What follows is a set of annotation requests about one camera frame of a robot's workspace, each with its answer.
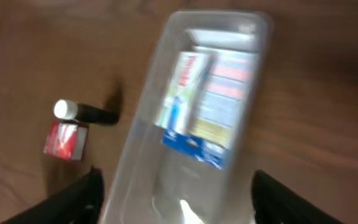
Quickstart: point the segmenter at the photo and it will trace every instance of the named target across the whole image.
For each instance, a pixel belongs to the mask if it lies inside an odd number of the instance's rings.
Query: black bottle
[[[119,115],[94,106],[77,104],[70,100],[58,100],[53,113],[59,119],[75,120],[82,123],[116,124]]]

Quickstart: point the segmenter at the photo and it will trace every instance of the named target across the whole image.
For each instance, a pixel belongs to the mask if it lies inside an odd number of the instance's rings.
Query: white bottle cap
[[[53,108],[53,113],[59,119],[74,119],[77,112],[77,104],[70,100],[59,100]]]

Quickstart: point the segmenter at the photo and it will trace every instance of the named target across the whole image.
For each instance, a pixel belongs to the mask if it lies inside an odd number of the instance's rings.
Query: wooden table
[[[275,21],[229,200],[249,199],[236,192],[247,192],[263,169],[340,221],[358,223],[356,0],[0,0],[0,221],[91,164],[109,188],[163,23],[180,8],[254,9]],[[102,107],[119,86],[122,118],[91,127],[85,161],[43,155],[56,100]]]

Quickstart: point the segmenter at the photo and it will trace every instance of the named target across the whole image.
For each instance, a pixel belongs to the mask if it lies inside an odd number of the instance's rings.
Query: red and white box
[[[67,160],[80,160],[88,128],[79,124],[53,122],[44,153]]]

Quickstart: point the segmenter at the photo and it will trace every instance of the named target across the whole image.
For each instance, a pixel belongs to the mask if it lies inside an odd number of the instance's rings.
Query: plastic container
[[[147,74],[102,223],[221,222],[237,141],[231,144],[224,167],[217,169],[163,145],[164,130],[155,125],[155,118],[179,53],[203,46],[259,56],[240,111],[239,124],[246,123],[257,70],[269,40],[268,19],[259,12],[179,11],[170,16]],[[244,128],[238,127],[240,135]]]

